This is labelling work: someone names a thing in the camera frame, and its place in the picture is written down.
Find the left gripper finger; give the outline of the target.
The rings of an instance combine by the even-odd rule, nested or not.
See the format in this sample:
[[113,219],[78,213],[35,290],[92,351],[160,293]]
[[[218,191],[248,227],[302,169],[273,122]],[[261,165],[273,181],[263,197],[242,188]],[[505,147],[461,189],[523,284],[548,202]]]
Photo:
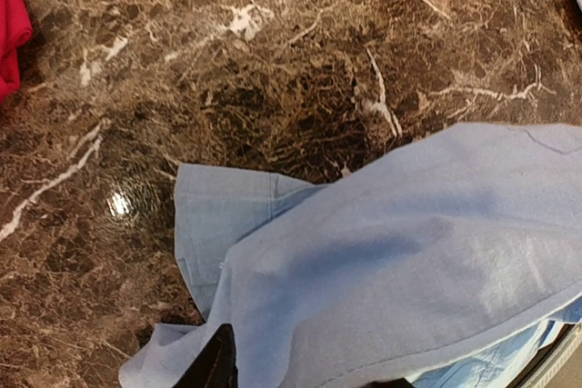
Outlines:
[[231,324],[221,324],[175,388],[236,388],[236,344]]

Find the light blue shirt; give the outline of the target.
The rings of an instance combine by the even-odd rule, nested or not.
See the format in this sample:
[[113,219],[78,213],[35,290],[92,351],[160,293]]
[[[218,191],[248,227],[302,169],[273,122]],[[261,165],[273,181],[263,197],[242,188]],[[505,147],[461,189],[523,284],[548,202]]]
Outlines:
[[581,130],[455,124],[332,184],[181,164],[175,257],[204,317],[124,387],[175,387],[221,324],[237,387],[506,387],[581,321]]

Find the red t-shirt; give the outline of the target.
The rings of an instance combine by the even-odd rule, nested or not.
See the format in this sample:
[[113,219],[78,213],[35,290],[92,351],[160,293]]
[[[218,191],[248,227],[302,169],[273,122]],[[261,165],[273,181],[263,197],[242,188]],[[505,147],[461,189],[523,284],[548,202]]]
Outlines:
[[32,36],[33,28],[24,0],[0,0],[1,101],[20,86],[19,47]]

